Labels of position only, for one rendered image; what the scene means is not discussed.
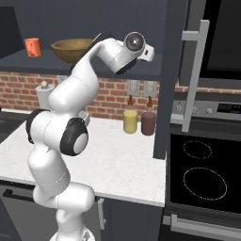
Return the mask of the black microwave oven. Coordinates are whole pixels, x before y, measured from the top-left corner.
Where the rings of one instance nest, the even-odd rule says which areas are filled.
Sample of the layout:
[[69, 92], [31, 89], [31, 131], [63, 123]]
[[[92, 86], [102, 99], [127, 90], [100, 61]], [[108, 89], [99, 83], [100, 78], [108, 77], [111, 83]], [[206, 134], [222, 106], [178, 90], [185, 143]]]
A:
[[241, 0], [189, 0], [185, 29], [208, 20], [199, 88], [241, 89]]

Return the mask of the brown wooden bowl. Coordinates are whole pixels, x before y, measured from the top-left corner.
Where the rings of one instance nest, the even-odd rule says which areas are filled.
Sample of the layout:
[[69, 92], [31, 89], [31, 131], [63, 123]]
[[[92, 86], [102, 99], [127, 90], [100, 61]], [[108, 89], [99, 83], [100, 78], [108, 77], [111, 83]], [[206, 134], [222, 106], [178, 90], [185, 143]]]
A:
[[67, 63], [74, 63], [92, 44], [93, 39], [66, 39], [51, 44], [54, 53]]

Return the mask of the dark wall cabinet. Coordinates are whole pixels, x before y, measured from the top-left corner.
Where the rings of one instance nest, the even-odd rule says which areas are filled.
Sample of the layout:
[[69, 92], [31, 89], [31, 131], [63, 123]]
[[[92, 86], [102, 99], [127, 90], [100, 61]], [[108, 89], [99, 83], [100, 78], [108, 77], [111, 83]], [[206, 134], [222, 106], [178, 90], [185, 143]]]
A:
[[0, 9], [14, 10], [6, 21], [18, 26], [24, 42], [38, 38], [42, 56], [29, 57], [25, 49], [0, 58], [0, 72], [68, 75], [71, 65], [51, 49], [57, 40], [95, 38], [109, 32], [124, 40], [130, 32], [141, 33], [154, 48], [151, 62], [139, 61], [122, 79], [158, 81], [161, 76], [167, 0], [0, 0]]

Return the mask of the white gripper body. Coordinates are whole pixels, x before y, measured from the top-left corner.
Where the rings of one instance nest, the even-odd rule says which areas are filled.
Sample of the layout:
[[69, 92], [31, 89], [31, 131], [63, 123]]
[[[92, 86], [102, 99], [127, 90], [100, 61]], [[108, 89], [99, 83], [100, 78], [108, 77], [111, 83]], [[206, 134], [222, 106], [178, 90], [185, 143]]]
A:
[[153, 57], [154, 57], [154, 48], [149, 44], [145, 44], [145, 49], [142, 54], [142, 59], [145, 61], [152, 61]]

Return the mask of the yellow bottle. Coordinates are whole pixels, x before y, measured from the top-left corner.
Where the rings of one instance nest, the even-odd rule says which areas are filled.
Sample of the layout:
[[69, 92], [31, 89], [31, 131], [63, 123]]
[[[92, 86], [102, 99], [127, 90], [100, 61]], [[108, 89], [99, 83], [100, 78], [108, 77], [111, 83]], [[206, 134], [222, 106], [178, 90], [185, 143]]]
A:
[[129, 96], [128, 104], [123, 112], [123, 131], [134, 134], [137, 131], [137, 112], [134, 110], [132, 96]]

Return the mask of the white lidded jar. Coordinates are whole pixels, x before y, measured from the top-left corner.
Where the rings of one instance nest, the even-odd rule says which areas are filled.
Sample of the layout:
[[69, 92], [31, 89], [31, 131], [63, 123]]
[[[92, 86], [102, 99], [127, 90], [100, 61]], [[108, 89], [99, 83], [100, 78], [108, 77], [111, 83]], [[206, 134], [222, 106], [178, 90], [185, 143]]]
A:
[[36, 87], [38, 101], [41, 109], [49, 109], [48, 97], [55, 89], [55, 85], [42, 81], [39, 86]]

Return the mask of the grey dishwasher front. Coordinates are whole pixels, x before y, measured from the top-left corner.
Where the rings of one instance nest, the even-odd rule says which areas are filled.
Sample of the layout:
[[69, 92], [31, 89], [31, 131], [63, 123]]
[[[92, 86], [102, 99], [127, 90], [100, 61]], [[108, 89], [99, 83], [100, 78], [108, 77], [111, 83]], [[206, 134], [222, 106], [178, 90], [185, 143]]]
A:
[[[77, 204], [77, 201], [81, 201], [81, 194], [76, 194], [78, 193], [76, 189], [75, 192], [72, 190], [74, 185], [76, 184], [70, 183], [69, 186], [71, 187], [67, 187], [61, 194], [65, 196], [71, 194], [69, 198], [71, 204]], [[35, 186], [33, 185], [14, 183], [0, 179], [0, 198], [22, 241], [50, 241], [58, 231], [56, 209], [41, 206], [34, 201], [19, 201], [3, 196], [6, 189], [11, 189], [16, 195], [33, 199], [34, 188]], [[95, 241], [102, 241], [96, 201], [89, 210], [83, 213], [82, 218], [89, 232], [94, 235]]]

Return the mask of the dark red bottle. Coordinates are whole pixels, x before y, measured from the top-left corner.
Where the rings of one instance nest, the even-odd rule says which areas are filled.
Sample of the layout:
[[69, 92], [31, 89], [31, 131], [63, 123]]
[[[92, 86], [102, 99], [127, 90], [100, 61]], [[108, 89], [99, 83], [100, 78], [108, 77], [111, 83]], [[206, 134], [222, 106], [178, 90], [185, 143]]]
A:
[[153, 112], [152, 97], [146, 105], [146, 110], [141, 114], [141, 133], [144, 136], [152, 136], [154, 133], [156, 114]]

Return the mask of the dark base cabinet door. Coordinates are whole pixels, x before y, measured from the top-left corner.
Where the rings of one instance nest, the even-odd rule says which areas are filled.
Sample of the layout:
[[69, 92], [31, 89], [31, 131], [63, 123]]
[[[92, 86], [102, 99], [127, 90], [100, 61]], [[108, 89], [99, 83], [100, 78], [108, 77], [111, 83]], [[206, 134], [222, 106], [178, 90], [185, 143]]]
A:
[[158, 241], [162, 207], [104, 198], [102, 241]]

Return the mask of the grey stove control panel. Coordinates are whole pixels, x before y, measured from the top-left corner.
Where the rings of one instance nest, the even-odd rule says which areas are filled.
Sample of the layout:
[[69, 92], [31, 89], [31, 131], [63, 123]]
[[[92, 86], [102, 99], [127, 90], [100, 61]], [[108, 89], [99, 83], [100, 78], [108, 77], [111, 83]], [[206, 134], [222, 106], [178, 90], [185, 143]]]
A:
[[241, 103], [196, 101], [193, 117], [241, 121]]

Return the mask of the black hob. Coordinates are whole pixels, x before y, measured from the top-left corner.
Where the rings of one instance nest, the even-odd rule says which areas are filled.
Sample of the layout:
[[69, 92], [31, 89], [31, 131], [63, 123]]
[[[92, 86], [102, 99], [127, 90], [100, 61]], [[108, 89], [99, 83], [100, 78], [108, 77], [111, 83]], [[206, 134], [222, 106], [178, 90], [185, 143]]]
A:
[[241, 214], [241, 142], [172, 134], [170, 201]]

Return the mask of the orange cup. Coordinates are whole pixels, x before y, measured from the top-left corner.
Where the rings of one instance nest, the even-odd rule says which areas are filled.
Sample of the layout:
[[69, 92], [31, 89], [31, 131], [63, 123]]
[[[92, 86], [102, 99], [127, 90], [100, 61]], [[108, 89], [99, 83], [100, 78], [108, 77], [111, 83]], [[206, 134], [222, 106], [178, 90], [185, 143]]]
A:
[[41, 56], [41, 47], [39, 38], [28, 38], [24, 40], [25, 48], [27, 54], [30, 57]]

